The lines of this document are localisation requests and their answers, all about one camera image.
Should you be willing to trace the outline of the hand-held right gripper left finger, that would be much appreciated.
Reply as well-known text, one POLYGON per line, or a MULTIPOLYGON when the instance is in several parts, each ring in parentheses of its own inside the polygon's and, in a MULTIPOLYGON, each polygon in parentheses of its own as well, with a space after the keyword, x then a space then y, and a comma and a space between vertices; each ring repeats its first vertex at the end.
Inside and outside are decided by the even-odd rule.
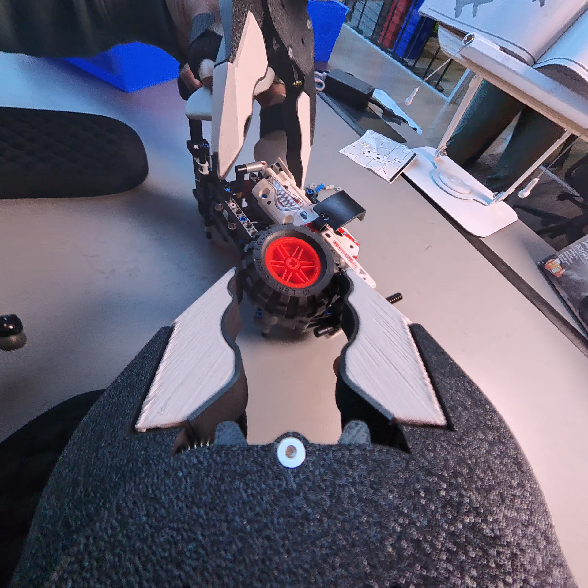
POLYGON ((202 414, 244 372, 237 269, 227 271, 173 322, 136 431, 168 429, 202 414))

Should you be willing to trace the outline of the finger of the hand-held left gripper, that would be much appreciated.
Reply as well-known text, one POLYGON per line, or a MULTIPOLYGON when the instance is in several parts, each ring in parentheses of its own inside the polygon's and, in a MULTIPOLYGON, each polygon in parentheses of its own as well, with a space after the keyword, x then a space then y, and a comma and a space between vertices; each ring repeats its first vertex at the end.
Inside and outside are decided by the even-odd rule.
POLYGON ((303 187, 316 116, 314 35, 307 1, 265 1, 265 43, 269 66, 286 86, 286 163, 303 187))
POLYGON ((221 11, 224 39, 212 84, 212 153, 217 175, 230 172, 245 140, 255 87, 268 73, 261 9, 221 11))

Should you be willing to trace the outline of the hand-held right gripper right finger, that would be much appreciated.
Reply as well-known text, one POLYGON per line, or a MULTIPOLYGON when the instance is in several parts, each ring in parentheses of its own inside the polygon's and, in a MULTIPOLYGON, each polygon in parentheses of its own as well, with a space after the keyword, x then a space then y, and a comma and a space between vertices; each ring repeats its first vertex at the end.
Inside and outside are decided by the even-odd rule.
POLYGON ((341 276, 336 404, 343 421, 382 420, 446 428, 439 401, 407 319, 350 269, 341 276))

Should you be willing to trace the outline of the white toy brick truck model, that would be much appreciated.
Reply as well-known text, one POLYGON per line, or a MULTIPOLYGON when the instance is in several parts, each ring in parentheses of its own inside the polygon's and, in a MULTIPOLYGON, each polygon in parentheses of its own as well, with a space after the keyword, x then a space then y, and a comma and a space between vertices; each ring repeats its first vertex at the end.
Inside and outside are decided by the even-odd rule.
MULTIPOLYGON (((332 194, 319 201, 316 195, 325 186, 299 188, 282 159, 272 163, 260 160, 238 165, 235 179, 228 181, 213 173, 210 145, 202 136, 192 136, 187 141, 187 150, 194 162, 193 193, 204 219, 206 236, 212 239, 217 233, 223 241, 234 246, 240 258, 239 289, 244 295, 239 272, 247 245, 259 232, 280 224, 305 226, 321 236, 334 252, 340 280, 343 271, 350 269, 372 288, 376 287, 375 281, 357 260, 359 241, 346 229, 351 221, 363 220, 366 211, 345 191, 329 187, 332 194)), ((263 326, 264 334, 279 325, 271 326, 266 332, 261 316, 256 307, 255 321, 263 326)), ((335 329, 295 331, 313 332, 315 337, 333 337, 340 330, 341 317, 335 329)))

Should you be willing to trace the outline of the blue plastic bin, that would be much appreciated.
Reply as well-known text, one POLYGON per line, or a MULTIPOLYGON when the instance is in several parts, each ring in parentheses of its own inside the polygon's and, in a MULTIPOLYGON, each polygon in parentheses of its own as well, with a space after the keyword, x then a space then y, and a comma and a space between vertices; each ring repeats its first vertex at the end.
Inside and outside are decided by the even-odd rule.
POLYGON ((349 8, 339 1, 308 1, 316 62, 328 62, 349 8))
POLYGON ((140 42, 117 45, 90 58, 63 58, 63 61, 126 93, 175 80, 179 72, 175 58, 140 42))

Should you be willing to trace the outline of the black toy tire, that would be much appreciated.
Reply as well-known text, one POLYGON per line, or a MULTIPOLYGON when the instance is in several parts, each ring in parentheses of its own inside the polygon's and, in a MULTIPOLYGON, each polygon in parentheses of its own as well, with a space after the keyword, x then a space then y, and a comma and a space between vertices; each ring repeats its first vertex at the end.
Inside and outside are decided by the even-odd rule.
POLYGON ((240 285, 262 313, 266 332, 275 324, 301 332, 319 332, 339 325, 342 313, 339 267, 334 252, 317 233, 305 226, 274 225, 259 232, 247 245, 242 261, 240 285), (301 238, 318 250, 322 271, 317 283, 294 289, 280 285, 271 277, 263 254, 271 241, 282 236, 301 238))

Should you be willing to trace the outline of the red toy wheel hub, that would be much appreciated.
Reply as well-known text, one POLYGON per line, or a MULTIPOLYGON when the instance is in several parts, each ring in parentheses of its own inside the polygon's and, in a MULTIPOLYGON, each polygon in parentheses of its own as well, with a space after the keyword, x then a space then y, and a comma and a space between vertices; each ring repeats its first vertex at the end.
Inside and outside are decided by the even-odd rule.
POLYGON ((294 289, 314 285, 322 271, 318 250, 303 239, 292 236, 271 241, 263 254, 263 261, 277 283, 294 289))

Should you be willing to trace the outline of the building instruction booklet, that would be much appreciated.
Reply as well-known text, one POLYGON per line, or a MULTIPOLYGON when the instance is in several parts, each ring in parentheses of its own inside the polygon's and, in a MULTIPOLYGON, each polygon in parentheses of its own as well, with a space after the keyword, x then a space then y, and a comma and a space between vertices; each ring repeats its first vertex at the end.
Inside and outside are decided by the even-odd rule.
POLYGON ((424 1, 420 13, 535 68, 557 65, 587 78, 587 1, 424 1))

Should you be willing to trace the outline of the toy truck set box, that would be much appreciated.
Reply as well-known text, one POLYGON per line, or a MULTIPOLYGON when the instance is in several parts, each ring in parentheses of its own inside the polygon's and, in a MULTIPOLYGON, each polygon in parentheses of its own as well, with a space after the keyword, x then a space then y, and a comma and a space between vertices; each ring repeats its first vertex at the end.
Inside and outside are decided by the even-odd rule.
POLYGON ((537 263, 587 331, 587 235, 537 263))

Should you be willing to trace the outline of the person's left hand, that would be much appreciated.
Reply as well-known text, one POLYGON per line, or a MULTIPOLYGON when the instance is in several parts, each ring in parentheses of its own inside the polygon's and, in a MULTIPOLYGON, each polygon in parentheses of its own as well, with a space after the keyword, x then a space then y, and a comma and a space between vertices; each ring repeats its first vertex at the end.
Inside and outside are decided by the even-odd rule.
POLYGON ((218 1, 166 1, 171 14, 175 34, 178 40, 178 31, 186 26, 191 28, 193 38, 212 24, 222 24, 218 1))

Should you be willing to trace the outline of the black power adapter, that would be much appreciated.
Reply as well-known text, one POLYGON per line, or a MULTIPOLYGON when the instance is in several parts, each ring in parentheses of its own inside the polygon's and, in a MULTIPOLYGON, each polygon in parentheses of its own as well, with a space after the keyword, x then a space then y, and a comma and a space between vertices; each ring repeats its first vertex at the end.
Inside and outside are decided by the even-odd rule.
POLYGON ((350 73, 331 70, 325 78, 322 93, 358 111, 363 111, 371 101, 375 89, 372 84, 350 73))

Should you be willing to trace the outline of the white sticker sheet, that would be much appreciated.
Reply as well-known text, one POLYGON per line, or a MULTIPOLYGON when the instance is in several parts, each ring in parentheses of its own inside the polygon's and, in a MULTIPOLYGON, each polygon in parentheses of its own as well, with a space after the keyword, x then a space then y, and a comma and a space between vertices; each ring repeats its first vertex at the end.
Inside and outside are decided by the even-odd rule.
POLYGON ((339 152, 388 184, 393 183, 417 156, 404 144, 371 129, 339 152))

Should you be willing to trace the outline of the red and blue crates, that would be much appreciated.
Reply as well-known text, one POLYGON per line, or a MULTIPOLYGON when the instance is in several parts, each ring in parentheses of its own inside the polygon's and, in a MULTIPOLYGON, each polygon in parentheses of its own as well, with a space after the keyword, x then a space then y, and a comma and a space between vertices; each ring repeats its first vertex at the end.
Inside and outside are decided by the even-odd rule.
POLYGON ((437 22, 423 17, 423 1, 344 1, 346 23, 395 60, 414 66, 436 38, 437 22))

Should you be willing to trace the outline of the white booklet stand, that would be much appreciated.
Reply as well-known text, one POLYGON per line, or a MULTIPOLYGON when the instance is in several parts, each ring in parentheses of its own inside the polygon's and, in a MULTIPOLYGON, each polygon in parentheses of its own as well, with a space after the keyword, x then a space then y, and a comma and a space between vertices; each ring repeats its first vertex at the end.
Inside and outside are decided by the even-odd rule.
POLYGON ((403 174, 462 228, 485 238, 518 219, 504 200, 556 148, 572 135, 587 141, 587 99, 504 52, 479 33, 462 35, 440 25, 439 43, 445 52, 453 51, 450 57, 463 63, 474 77, 437 150, 430 147, 414 149, 415 158, 403 174), (500 193, 490 191, 446 153, 450 137, 484 79, 564 129, 563 136, 500 193))

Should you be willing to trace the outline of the small black round object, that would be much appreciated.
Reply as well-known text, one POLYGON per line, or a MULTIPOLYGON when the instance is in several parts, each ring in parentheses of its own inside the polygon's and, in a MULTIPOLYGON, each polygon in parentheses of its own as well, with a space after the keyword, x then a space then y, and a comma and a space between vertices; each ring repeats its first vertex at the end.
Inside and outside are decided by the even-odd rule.
POLYGON ((24 325, 13 313, 1 315, 1 350, 10 352, 22 349, 26 345, 24 325))

